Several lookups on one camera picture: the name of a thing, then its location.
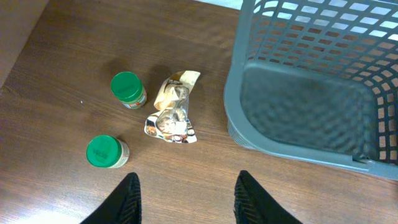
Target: jar label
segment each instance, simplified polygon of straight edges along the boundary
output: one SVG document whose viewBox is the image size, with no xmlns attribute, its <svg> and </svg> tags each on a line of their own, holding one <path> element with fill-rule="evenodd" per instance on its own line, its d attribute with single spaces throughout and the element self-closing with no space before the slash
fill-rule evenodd
<svg viewBox="0 0 398 224">
<path fill-rule="evenodd" d="M 143 104 L 147 101 L 147 92 L 144 91 L 144 94 L 142 95 L 141 99 L 137 101 L 137 103 L 123 103 L 124 106 L 126 106 L 129 109 L 138 109 Z"/>
<path fill-rule="evenodd" d="M 123 166 L 129 159 L 129 156 L 130 156 L 129 147 L 127 146 L 127 144 L 125 142 L 122 142 L 120 140 L 118 140 L 118 141 L 122 145 L 122 154 L 120 155 L 120 159 L 117 161 L 117 163 L 115 163 L 113 166 L 111 166 L 109 168 L 119 168 L 119 167 Z"/>
</svg>

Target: crumpled wrapper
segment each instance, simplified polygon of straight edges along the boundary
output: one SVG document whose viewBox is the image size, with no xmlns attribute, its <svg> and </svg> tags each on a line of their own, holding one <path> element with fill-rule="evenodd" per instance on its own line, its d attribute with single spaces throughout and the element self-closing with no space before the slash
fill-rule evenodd
<svg viewBox="0 0 398 224">
<path fill-rule="evenodd" d="M 197 141 L 188 119 L 188 97 L 199 75 L 200 72 L 182 71 L 163 82 L 154 103 L 159 112 L 147 118 L 144 128 L 146 134 L 167 142 Z"/>
</svg>

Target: jar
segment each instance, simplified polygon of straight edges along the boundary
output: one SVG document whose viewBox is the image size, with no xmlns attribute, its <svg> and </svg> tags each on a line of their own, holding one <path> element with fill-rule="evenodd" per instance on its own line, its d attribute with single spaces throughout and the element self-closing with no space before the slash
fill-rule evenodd
<svg viewBox="0 0 398 224">
<path fill-rule="evenodd" d="M 101 168 L 119 168 L 129 159 L 130 150 L 127 144 L 112 136 L 100 135 L 87 146 L 87 160 Z"/>
<path fill-rule="evenodd" d="M 138 109 L 147 101 L 147 92 L 132 72 L 121 72 L 111 82 L 113 94 L 129 109 Z"/>
</svg>

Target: green lid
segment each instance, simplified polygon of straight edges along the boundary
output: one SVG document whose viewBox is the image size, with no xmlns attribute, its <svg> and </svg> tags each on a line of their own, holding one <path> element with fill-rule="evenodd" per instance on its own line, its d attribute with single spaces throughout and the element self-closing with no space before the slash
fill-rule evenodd
<svg viewBox="0 0 398 224">
<path fill-rule="evenodd" d="M 100 135 L 88 144 L 87 160 L 96 167 L 111 167 L 117 163 L 122 154 L 120 142 L 108 135 Z"/>
<path fill-rule="evenodd" d="M 133 102 L 142 94 L 142 83 L 132 72 L 121 72 L 113 77 L 111 82 L 113 94 L 123 102 Z"/>
</svg>

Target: snack wrapper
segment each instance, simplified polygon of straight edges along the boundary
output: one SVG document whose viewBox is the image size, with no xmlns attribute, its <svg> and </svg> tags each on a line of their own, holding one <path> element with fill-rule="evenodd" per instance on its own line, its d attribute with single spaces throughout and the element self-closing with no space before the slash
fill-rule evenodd
<svg viewBox="0 0 398 224">
<path fill-rule="evenodd" d="M 163 82 L 154 103 L 159 112 L 147 118 L 144 128 L 146 134 L 167 142 L 197 141 L 188 119 L 188 97 L 199 75 L 200 72 L 182 71 Z"/>
</svg>

